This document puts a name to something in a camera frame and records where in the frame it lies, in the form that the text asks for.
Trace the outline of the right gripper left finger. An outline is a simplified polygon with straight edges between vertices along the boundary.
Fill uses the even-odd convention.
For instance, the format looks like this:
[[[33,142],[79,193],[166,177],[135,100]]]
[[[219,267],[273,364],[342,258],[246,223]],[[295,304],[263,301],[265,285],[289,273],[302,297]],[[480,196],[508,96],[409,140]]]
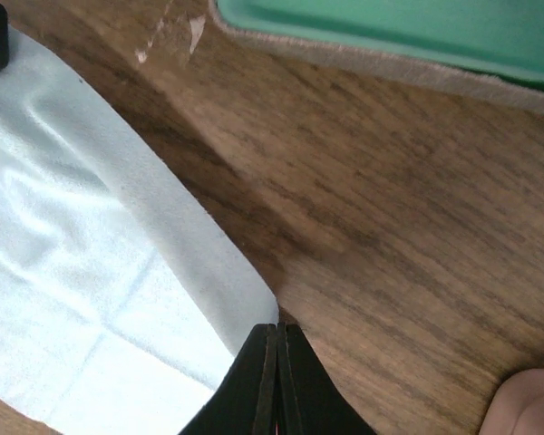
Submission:
[[[183,434],[275,434],[277,327],[257,324]]]

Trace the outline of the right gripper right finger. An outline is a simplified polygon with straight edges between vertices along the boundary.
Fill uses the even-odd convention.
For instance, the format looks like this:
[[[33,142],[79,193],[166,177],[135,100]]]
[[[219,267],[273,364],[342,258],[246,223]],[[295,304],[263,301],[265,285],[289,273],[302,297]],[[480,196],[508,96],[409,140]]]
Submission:
[[[374,434],[335,387],[302,329],[277,326],[277,432]]]

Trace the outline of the blue cleaning cloth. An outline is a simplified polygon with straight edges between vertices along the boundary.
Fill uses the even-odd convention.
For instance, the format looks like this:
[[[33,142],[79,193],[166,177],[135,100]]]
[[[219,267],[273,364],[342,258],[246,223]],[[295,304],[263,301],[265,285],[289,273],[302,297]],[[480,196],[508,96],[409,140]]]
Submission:
[[[65,434],[176,434],[262,277],[79,74],[11,30],[0,72],[0,399]]]

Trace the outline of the grey glasses case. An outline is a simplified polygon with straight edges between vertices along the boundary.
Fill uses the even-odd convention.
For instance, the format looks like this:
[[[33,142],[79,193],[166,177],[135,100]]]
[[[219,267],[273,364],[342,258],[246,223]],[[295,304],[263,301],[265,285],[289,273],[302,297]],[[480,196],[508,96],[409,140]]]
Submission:
[[[230,38],[544,114],[544,1],[213,1]]]

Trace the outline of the pink glasses case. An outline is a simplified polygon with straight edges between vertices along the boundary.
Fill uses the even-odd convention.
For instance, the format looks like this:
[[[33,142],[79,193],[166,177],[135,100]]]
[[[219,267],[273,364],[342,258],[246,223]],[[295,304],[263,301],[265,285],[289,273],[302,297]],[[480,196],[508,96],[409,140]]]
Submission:
[[[507,379],[495,392],[480,434],[544,434],[544,369]]]

